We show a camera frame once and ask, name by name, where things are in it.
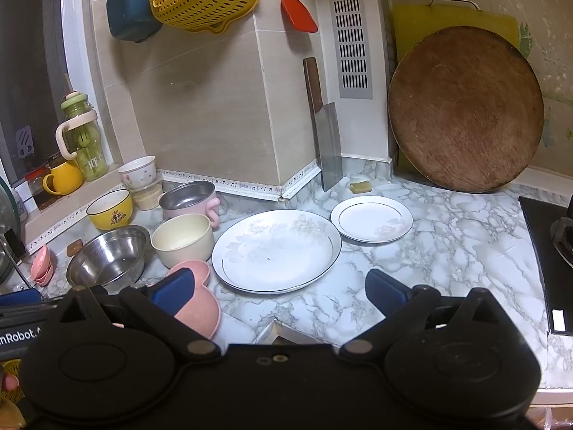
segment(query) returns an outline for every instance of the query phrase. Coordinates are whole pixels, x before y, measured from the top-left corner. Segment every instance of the yellow cutting board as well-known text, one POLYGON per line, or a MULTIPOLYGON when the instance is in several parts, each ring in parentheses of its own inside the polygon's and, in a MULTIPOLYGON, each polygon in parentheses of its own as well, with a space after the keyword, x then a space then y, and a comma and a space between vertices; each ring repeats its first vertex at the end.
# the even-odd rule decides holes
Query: yellow cutting board
MULTIPOLYGON (((492 31, 519 49, 519 25, 512 16, 463 6, 433 4, 395 5, 392 17, 398 62, 428 35, 454 25, 471 25, 492 31)), ((398 153, 398 169, 417 172, 401 150, 398 153)))

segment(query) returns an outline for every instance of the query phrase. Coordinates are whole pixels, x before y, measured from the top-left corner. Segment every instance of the white plate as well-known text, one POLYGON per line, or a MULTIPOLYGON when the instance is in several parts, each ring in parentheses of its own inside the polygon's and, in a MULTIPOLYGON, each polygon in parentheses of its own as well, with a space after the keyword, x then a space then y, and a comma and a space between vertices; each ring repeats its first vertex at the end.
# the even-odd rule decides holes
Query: white plate
POLYGON ((339 232, 322 216, 273 210, 249 216, 225 231, 213 249, 213 268, 238 290, 281 294, 320 278, 341 248, 339 232))
POLYGON ((355 241, 390 242, 412 228, 412 213, 400 202, 365 195, 340 202, 330 215, 336 229, 355 241))

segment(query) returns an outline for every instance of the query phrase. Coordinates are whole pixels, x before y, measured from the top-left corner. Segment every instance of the white bowl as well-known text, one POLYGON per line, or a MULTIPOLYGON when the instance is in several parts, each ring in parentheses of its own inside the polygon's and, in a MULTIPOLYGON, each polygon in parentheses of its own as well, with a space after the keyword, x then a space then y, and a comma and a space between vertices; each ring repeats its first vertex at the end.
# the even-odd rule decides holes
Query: white bowl
POLYGON ((167 268, 186 260, 207 261, 215 245, 211 221, 199 213, 176 216, 155 230, 151 245, 167 268))
POLYGON ((117 172, 128 189, 140 189, 155 181, 157 167, 155 156, 150 155, 126 163, 118 168, 117 172))

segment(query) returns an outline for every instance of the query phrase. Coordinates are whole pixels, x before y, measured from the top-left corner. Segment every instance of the yellow cup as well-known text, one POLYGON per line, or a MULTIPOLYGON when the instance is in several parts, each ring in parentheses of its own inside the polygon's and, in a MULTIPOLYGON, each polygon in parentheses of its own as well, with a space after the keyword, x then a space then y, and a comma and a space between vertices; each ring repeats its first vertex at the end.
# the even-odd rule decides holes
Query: yellow cup
POLYGON ((50 194, 68 195, 74 192, 84 182, 84 176, 75 162, 64 162, 59 166, 50 168, 50 174, 44 176, 42 185, 50 194))
POLYGON ((134 202, 127 189, 103 195, 86 210, 93 225, 102 231, 127 226, 133 212, 134 202))

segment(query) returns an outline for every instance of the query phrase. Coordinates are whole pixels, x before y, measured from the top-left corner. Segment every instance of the windowsill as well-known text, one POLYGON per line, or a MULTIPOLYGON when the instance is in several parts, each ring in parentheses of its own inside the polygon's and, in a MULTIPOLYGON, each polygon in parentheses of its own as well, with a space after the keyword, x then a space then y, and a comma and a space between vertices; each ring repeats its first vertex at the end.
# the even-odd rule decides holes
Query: windowsill
POLYGON ((118 165, 111 165, 110 171, 95 181, 84 183, 77 191, 60 198, 57 202, 44 210, 34 210, 22 225, 22 242, 30 244, 37 237, 48 231, 55 224, 62 221, 84 205, 105 194, 111 188, 121 183, 117 172, 118 165))

